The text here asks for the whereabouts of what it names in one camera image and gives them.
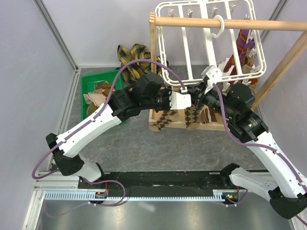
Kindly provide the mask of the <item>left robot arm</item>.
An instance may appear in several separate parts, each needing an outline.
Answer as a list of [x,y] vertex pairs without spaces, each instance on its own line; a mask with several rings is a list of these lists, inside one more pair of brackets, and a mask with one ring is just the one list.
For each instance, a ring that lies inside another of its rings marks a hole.
[[170,110],[171,93],[171,88],[164,85],[159,75],[145,74],[137,82],[113,91],[108,101],[69,131],[61,135],[48,134],[46,141],[61,174],[81,176],[94,188],[104,186],[101,166],[86,160],[80,151],[102,133],[138,116],[142,110]]

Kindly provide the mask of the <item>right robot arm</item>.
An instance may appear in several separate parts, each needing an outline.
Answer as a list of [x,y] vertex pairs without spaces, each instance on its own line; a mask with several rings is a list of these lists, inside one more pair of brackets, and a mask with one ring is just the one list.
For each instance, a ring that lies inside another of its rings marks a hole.
[[245,188],[266,199],[281,217],[291,219],[307,208],[307,178],[283,153],[264,121],[251,110],[255,101],[248,86],[234,84],[227,95],[217,85],[205,92],[205,84],[188,88],[192,104],[206,105],[219,112],[225,130],[237,144],[250,149],[274,180],[269,181],[231,163],[221,170],[224,188]]

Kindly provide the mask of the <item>beige brown argyle sock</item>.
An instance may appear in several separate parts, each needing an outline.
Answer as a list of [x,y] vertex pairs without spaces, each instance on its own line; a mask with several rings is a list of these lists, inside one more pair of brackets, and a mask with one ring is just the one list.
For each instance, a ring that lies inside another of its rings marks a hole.
[[184,114],[186,129],[195,130],[200,126],[200,110],[192,106],[186,108]]
[[177,122],[178,119],[178,110],[163,111],[157,121],[149,125],[149,129],[153,132],[159,132],[162,129],[168,127],[173,122]]

